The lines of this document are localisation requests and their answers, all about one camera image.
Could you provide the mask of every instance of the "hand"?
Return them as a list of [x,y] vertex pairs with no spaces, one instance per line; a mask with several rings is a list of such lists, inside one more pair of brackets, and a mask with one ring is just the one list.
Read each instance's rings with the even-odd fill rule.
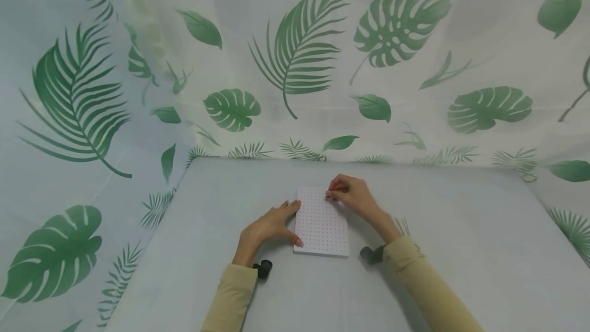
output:
[[301,206],[301,201],[295,200],[291,204],[285,201],[280,207],[272,207],[259,219],[242,231],[240,242],[232,264],[252,267],[256,253],[267,240],[285,238],[295,246],[303,247],[303,241],[298,235],[289,231],[287,219],[294,215]]
[[326,197],[340,200],[378,232],[387,244],[402,237],[391,216],[382,211],[364,180],[339,174],[330,182]]

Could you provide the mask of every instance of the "dot grid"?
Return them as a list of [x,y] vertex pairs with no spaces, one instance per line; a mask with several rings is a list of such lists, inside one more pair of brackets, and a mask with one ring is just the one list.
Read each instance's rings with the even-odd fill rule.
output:
[[303,247],[296,253],[348,257],[348,220],[339,204],[326,199],[325,189],[299,188],[301,207],[295,218],[295,234]]

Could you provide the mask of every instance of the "white table surface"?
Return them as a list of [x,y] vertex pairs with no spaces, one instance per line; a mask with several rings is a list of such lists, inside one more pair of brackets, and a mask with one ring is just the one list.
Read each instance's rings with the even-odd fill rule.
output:
[[[363,177],[405,217],[427,259],[487,332],[590,330],[590,269],[527,185],[492,169],[198,158],[145,251],[107,332],[199,331],[240,231],[299,186]],[[358,253],[381,244],[349,215],[350,257],[266,246],[244,332],[428,331],[403,287]]]

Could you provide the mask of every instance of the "monstera leaf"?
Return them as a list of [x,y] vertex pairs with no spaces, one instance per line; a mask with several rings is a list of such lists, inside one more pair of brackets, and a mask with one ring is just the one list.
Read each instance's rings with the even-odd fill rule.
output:
[[450,9],[450,0],[374,0],[354,34],[357,48],[368,54],[350,84],[367,59],[378,68],[411,59]]
[[496,126],[496,120],[518,122],[527,118],[533,100],[516,88],[500,86],[459,95],[449,107],[447,122],[459,134],[473,134]]
[[8,269],[3,297],[18,302],[41,301],[65,294],[96,265],[102,244],[94,231],[102,216],[93,206],[75,205],[51,217],[34,231]]
[[247,91],[226,89],[203,100],[211,119],[230,132],[244,131],[252,125],[250,116],[260,114],[260,104]]

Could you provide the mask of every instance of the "fern leaf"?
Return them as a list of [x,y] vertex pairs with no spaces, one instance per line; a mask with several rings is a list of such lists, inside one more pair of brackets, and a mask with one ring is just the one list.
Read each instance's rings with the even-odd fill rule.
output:
[[283,92],[285,107],[294,119],[297,116],[288,105],[287,95],[309,94],[330,87],[330,73],[326,71],[333,67],[326,65],[326,61],[335,59],[334,55],[341,50],[326,37],[342,33],[333,25],[346,18],[330,14],[348,5],[346,0],[301,0],[283,17],[274,45],[268,22],[266,56],[255,38],[253,48],[248,44],[260,72]]
[[229,151],[230,158],[269,158],[268,153],[272,150],[263,151],[264,142],[251,143],[249,145],[237,146]]
[[33,70],[33,83],[48,117],[32,104],[21,90],[25,102],[39,119],[56,135],[50,138],[19,123],[43,145],[21,139],[28,145],[59,159],[73,162],[100,160],[121,177],[131,178],[108,164],[107,153],[114,134],[129,121],[121,107],[121,83],[105,83],[102,79],[114,67],[104,63],[112,54],[102,56],[98,50],[109,44],[102,36],[105,25],[93,25],[84,32],[78,25],[75,44],[65,35],[65,45],[58,41],[40,58]]
[[163,194],[150,194],[149,204],[143,203],[143,205],[147,208],[148,212],[141,219],[141,226],[143,226],[147,230],[151,230],[155,227],[158,227],[160,222],[162,222],[164,213],[166,213],[166,209],[168,209],[168,206],[174,198],[175,193],[176,189],[172,189],[172,191]]
[[316,153],[310,148],[303,146],[301,140],[298,142],[293,142],[292,139],[289,140],[288,144],[279,144],[279,147],[283,151],[283,154],[290,159],[326,161],[325,155]]

